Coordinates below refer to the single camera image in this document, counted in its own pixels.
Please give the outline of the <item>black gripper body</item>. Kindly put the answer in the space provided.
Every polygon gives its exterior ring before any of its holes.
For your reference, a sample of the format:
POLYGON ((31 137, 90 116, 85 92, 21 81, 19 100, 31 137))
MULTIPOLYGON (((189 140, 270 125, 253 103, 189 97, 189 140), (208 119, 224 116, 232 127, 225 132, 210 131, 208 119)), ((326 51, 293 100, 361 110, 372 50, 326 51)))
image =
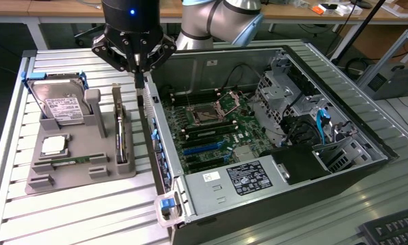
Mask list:
POLYGON ((162 39, 160 26, 160 1, 101 2, 105 17, 105 37, 123 50, 123 40, 133 51, 150 51, 162 39))

